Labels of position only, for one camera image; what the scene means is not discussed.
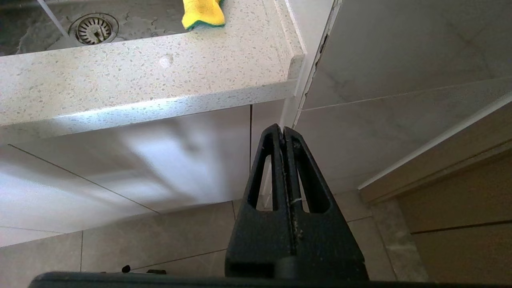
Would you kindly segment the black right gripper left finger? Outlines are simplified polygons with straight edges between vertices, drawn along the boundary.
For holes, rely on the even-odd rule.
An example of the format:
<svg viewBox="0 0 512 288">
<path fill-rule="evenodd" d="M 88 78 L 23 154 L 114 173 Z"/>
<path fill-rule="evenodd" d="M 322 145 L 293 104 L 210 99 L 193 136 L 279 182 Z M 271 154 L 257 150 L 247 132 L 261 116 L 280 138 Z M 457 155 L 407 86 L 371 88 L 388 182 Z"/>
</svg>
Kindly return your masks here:
<svg viewBox="0 0 512 288">
<path fill-rule="evenodd" d="M 292 255 L 283 135 L 278 124 L 264 129 L 225 255 L 226 277 L 273 278 Z M 272 210 L 257 209 L 266 159 L 270 159 Z"/>
</svg>

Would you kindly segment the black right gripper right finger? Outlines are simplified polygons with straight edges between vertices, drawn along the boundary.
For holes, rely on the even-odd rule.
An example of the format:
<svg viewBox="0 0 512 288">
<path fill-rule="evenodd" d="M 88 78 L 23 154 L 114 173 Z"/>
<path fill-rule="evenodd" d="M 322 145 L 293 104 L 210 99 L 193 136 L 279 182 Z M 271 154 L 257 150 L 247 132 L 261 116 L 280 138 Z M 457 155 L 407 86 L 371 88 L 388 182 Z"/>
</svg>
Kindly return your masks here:
<svg viewBox="0 0 512 288">
<path fill-rule="evenodd" d="M 304 279 L 368 280 L 364 256 L 304 138 L 285 127 L 292 255 Z"/>
</svg>

